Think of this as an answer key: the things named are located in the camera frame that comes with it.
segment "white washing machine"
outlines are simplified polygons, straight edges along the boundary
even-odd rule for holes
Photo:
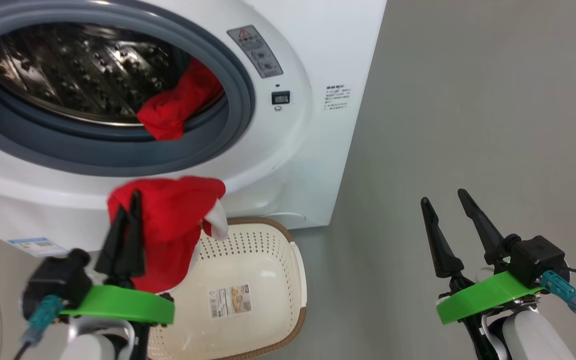
[[[0,0],[0,239],[98,250],[112,189],[219,178],[231,217],[330,221],[386,0]],[[177,140],[140,101],[221,82]]]

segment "green mount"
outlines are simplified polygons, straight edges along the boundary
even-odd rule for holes
[[[446,325],[543,289],[528,289],[508,271],[504,271],[451,295],[437,305],[437,313],[441,323]]]
[[[175,303],[151,292],[94,285],[77,309],[61,314],[169,325],[175,318]]]

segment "blue connector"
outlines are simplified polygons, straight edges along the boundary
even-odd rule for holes
[[[541,275],[539,285],[565,301],[570,310],[576,314],[576,288],[568,281],[564,280],[555,271],[548,270]]]
[[[57,319],[62,310],[64,310],[62,299],[54,295],[44,297],[39,307],[28,319],[28,328],[21,336],[21,344],[28,343],[31,347],[36,346],[44,337],[46,328]]]

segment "red towel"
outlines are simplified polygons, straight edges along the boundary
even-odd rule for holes
[[[108,198],[110,223],[121,204],[130,209],[134,191],[141,192],[146,274],[132,278],[135,289],[158,294],[176,287],[186,277],[201,236],[227,237],[227,221],[219,199],[226,193],[221,180],[205,177],[143,178],[115,189]],[[222,217],[215,219],[217,209]]]
[[[146,101],[137,112],[137,119],[158,141],[179,139],[184,134],[186,120],[222,91],[214,73],[192,59],[176,87]]]

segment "beige basket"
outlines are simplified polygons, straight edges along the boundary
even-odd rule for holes
[[[199,244],[197,263],[171,292],[174,325],[150,331],[149,358],[244,360],[297,336],[306,319],[306,273],[285,227],[263,218],[236,219],[227,240],[202,234]]]

